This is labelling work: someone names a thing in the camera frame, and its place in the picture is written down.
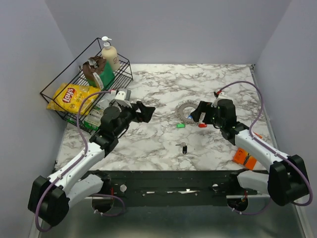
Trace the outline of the cream pump lotion bottle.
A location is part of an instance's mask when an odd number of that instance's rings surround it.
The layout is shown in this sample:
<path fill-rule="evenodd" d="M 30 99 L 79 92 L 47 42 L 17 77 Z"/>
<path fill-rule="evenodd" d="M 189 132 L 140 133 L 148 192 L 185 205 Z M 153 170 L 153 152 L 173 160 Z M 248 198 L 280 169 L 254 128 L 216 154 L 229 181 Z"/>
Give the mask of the cream pump lotion bottle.
<path fill-rule="evenodd" d="M 110 44 L 111 40 L 112 39 L 107 36 L 102 37 L 104 43 L 102 57 L 110 64 L 112 71 L 117 71 L 120 68 L 120 60 L 116 48 Z"/>

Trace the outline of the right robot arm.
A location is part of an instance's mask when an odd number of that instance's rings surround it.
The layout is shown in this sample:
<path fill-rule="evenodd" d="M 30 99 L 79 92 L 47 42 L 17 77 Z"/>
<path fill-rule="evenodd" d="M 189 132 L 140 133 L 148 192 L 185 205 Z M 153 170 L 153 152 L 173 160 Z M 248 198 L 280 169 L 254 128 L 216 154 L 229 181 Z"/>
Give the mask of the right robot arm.
<path fill-rule="evenodd" d="M 244 149 L 268 171 L 267 175 L 252 171 L 241 172 L 228 181 L 228 189 L 239 194 L 246 188 L 268 194 L 279 206 L 294 203 L 306 195 L 310 205 L 313 192 L 310 186 L 304 160 L 289 156 L 270 146 L 254 135 L 251 128 L 237 120 L 232 100 L 220 99 L 214 103 L 201 101 L 191 112 L 193 121 L 198 122 L 204 114 L 203 123 L 211 124 L 221 131 L 223 138 Z"/>

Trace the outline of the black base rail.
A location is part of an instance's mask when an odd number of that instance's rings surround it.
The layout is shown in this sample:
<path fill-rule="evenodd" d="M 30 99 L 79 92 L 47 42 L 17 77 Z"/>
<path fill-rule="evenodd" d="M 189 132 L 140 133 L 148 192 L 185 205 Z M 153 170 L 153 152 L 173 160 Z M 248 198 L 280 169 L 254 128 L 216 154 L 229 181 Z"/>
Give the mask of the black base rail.
<path fill-rule="evenodd" d="M 88 196 L 113 194 L 127 207 L 226 206 L 229 199 L 252 197 L 237 171 L 88 171 L 64 188 L 69 205 Z"/>

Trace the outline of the yellow Lays chip bag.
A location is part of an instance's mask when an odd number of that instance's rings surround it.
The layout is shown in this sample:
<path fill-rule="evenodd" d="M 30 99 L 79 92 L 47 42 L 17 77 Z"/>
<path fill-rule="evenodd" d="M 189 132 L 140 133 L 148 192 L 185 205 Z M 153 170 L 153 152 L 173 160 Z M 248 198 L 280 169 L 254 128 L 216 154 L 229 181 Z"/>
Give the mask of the yellow Lays chip bag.
<path fill-rule="evenodd" d="M 77 114 L 83 100 L 100 91 L 100 88 L 89 85 L 62 83 L 54 93 L 54 100 L 49 102 L 47 109 Z"/>

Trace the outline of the brown and green bag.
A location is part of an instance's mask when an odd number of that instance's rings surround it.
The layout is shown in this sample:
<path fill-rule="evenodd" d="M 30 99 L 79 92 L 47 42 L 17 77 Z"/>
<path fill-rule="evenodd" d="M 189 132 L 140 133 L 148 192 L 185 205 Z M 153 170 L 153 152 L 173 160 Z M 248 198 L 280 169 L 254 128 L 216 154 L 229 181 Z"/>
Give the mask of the brown and green bag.
<path fill-rule="evenodd" d="M 108 61 L 101 56 L 90 57 L 82 65 L 82 71 L 90 86 L 107 90 L 114 82 L 114 73 Z"/>

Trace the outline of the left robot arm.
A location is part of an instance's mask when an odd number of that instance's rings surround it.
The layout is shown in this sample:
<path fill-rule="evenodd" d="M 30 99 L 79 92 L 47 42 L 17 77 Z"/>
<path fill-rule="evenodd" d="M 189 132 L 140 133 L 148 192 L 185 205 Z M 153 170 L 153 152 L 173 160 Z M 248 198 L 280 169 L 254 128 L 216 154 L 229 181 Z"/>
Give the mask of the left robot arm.
<path fill-rule="evenodd" d="M 154 111 L 155 107 L 145 106 L 140 101 L 129 107 L 107 107 L 99 129 L 84 142 L 84 149 L 48 178 L 38 176 L 33 181 L 28 209 L 35 214 L 38 230 L 44 231 L 39 225 L 40 219 L 51 227 L 57 226 L 72 205 L 89 195 L 104 196 L 109 192 L 108 181 L 97 175 L 88 175 L 85 179 L 82 176 L 114 150 L 131 122 L 148 123 Z"/>

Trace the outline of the metal disc with keyrings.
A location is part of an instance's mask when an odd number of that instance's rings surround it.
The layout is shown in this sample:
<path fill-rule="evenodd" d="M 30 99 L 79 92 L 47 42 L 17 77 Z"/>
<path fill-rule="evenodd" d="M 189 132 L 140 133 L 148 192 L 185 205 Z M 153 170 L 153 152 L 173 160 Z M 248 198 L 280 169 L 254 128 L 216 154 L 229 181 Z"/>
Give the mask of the metal disc with keyrings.
<path fill-rule="evenodd" d="M 184 124 L 196 124 L 193 119 L 188 119 L 188 116 L 197 106 L 198 102 L 193 100 L 180 102 L 175 108 L 176 117 Z"/>

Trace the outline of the key with black fob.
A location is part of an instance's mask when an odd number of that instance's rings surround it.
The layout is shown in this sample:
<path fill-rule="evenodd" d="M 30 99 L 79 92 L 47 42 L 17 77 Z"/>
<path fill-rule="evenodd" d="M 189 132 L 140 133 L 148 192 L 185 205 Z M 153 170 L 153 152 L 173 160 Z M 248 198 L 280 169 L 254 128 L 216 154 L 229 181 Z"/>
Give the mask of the key with black fob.
<path fill-rule="evenodd" d="M 187 154 L 187 144 L 185 142 L 181 142 L 180 144 L 176 144 L 176 146 L 182 147 L 182 153 Z"/>

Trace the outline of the green key tag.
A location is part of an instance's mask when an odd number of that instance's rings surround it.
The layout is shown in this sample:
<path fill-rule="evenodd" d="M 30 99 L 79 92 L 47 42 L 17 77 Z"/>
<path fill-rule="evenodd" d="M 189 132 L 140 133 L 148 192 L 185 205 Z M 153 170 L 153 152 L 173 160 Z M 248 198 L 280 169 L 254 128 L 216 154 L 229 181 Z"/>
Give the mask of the green key tag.
<path fill-rule="evenodd" d="M 183 123 L 179 123 L 176 125 L 177 128 L 185 128 L 185 124 Z"/>

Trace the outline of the white green package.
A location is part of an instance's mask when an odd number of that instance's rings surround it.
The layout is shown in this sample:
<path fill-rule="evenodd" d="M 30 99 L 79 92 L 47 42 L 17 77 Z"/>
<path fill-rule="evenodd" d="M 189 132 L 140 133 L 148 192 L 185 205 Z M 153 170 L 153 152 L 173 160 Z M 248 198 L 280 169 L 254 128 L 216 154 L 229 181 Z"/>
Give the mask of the white green package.
<path fill-rule="evenodd" d="M 93 106 L 89 114 L 83 120 L 83 125 L 89 130 L 97 131 L 101 125 L 101 118 L 104 114 L 104 110 L 114 100 L 116 91 L 111 90 L 110 93 L 105 93 L 101 96 L 100 100 Z"/>

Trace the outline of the red key tag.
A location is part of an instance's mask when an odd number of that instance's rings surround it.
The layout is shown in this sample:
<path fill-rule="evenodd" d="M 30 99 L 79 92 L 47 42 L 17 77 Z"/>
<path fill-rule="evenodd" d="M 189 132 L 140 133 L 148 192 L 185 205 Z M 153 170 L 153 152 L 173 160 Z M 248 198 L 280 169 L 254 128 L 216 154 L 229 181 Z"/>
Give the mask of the red key tag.
<path fill-rule="evenodd" d="M 207 127 L 207 124 L 205 124 L 205 123 L 200 123 L 200 124 L 198 125 L 198 127 L 199 127 L 199 128 L 205 128 L 205 127 Z"/>

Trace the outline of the orange box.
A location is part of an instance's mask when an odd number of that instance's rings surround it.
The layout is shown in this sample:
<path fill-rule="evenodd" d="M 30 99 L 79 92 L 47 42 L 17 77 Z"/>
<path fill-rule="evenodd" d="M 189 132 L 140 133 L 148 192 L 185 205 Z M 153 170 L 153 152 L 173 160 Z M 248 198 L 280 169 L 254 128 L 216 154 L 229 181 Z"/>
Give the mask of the orange box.
<path fill-rule="evenodd" d="M 257 160 L 251 156 L 249 152 L 245 151 L 241 147 L 238 147 L 232 161 L 251 171 L 254 169 L 257 163 Z"/>

